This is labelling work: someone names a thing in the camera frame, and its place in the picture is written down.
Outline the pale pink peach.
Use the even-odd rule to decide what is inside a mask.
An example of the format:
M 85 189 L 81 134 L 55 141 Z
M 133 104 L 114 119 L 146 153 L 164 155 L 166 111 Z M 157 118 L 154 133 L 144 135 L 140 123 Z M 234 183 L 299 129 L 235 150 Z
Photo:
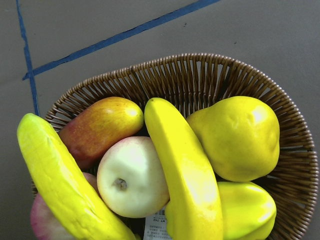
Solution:
M 102 157 L 97 187 L 106 205 L 127 218 L 144 218 L 169 201 L 165 175 L 150 137 L 131 136 L 114 144 Z

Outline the brown wicker basket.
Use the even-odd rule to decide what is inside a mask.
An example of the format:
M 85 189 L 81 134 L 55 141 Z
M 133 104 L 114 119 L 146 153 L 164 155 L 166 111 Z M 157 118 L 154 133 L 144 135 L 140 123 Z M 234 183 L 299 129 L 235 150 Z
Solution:
M 308 125 L 295 103 L 270 77 L 239 60 L 213 53 L 182 53 L 90 77 L 66 91 L 45 118 L 56 130 L 98 100 L 117 96 L 141 108 L 152 97 L 188 116 L 232 96 L 269 105 L 280 125 L 277 166 L 255 183 L 273 197 L 277 215 L 270 240 L 300 240 L 319 194 L 319 164 Z

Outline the yellow starfruit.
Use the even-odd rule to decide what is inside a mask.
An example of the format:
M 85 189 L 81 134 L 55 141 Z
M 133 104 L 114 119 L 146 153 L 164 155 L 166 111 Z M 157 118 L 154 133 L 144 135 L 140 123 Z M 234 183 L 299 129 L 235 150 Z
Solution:
M 225 240 L 265 240 L 277 216 L 271 195 L 253 182 L 217 183 Z

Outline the yellow lemon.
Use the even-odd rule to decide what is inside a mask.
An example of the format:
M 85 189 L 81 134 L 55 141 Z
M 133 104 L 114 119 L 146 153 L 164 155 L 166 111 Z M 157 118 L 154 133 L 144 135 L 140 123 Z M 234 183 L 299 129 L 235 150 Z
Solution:
M 233 96 L 187 117 L 221 178 L 247 182 L 269 174 L 280 155 L 280 124 L 266 103 Z

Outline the red apple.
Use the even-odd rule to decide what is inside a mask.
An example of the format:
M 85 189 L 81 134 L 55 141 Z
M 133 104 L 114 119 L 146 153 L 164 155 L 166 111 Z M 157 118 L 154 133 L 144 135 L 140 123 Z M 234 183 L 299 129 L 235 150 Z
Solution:
M 42 196 L 37 193 L 30 211 L 30 225 L 38 240 L 75 240 L 53 215 Z

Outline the yellow banana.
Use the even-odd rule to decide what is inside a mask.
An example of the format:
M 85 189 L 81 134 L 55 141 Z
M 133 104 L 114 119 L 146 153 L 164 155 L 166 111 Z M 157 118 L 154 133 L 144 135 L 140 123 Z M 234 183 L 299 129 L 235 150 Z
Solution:
M 190 125 L 174 105 L 158 97 L 146 103 L 144 121 L 168 186 L 169 236 L 173 240 L 223 239 L 216 177 Z
M 50 123 L 27 113 L 18 124 L 17 140 L 37 191 L 77 240 L 136 238 L 89 184 Z

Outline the orange yellow mango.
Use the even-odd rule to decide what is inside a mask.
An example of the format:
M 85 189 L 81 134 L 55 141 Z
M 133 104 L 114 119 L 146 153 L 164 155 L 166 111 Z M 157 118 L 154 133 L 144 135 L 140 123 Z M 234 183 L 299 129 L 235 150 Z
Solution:
M 95 102 L 59 132 L 62 142 L 82 170 L 93 167 L 118 141 L 133 136 L 144 125 L 144 114 L 133 101 L 107 97 Z

